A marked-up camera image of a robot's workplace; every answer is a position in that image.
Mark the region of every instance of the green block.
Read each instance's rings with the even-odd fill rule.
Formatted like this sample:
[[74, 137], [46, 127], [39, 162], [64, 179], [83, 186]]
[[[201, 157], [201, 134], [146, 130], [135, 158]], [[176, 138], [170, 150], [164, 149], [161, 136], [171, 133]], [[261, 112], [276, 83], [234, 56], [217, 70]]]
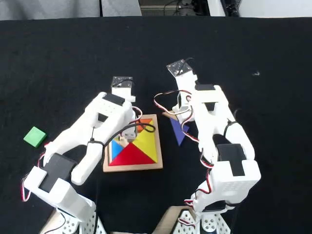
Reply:
[[37, 148], [46, 136], [46, 133], [36, 127], [33, 127], [24, 137], [24, 141]]

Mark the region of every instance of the wooden base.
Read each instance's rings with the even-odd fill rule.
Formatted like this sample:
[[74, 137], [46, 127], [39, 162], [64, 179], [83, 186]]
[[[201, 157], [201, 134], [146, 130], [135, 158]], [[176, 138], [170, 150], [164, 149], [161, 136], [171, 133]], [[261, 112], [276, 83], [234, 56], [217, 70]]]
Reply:
[[139, 171], [139, 170], [149, 170], [149, 169], [161, 169], [163, 167], [160, 140], [159, 140], [158, 123], [157, 123], [157, 115], [155, 114], [143, 115], [141, 119], [148, 119], [148, 118], [153, 120], [154, 126], [156, 128], [154, 134], [155, 134], [155, 146], [156, 146], [156, 152], [157, 152], [157, 163], [124, 165], [124, 166], [109, 166], [109, 163], [112, 161], [112, 145], [110, 143], [108, 147], [105, 148], [105, 159], [104, 159], [104, 164], [103, 164], [104, 172]]

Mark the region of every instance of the red triangle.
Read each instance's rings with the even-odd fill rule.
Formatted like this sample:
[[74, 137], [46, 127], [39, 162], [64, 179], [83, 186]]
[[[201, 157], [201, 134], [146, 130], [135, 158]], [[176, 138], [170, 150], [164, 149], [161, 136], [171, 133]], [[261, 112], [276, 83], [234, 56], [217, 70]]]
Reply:
[[129, 143], [109, 164], [109, 166], [138, 165], [155, 163], [134, 144]]

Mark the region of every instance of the blue tangram piece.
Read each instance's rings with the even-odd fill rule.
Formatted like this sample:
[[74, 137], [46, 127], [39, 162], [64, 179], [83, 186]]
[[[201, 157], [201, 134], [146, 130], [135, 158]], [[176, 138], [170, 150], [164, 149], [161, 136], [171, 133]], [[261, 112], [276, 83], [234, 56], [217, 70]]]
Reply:
[[[180, 125], [179, 121], [177, 121], [173, 118], [169, 118], [169, 119], [170, 119], [170, 122], [172, 124], [173, 129], [174, 129], [177, 144], [180, 146], [184, 137], [185, 137], [184, 133], [181, 130], [181, 125]], [[187, 132], [189, 130], [189, 128], [190, 128], [189, 126], [184, 125], [183, 131]]]
[[117, 142], [112, 140], [112, 160], [119, 155], [119, 153], [123, 150], [123, 147], [119, 145]]

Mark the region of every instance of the black tablecloth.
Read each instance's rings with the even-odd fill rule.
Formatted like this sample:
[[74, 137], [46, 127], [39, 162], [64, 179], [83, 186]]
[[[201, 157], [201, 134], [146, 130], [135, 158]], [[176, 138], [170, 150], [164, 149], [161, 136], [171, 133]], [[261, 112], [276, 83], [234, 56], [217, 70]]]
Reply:
[[[35, 195], [20, 201], [20, 179], [43, 150], [23, 141], [32, 126], [53, 140], [98, 92], [110, 91], [113, 76], [133, 76], [136, 105], [159, 114], [153, 95], [176, 88], [165, 66], [187, 57], [201, 83], [219, 84], [241, 109], [262, 173], [236, 233], [310, 232], [311, 25], [202, 17], [0, 22], [1, 233], [37, 233], [52, 211]], [[169, 120], [158, 122], [163, 170], [102, 174], [98, 210], [109, 231], [150, 233], [204, 180], [196, 144], [178, 147]], [[83, 150], [70, 155], [79, 160]], [[94, 199], [95, 175], [76, 189]]]

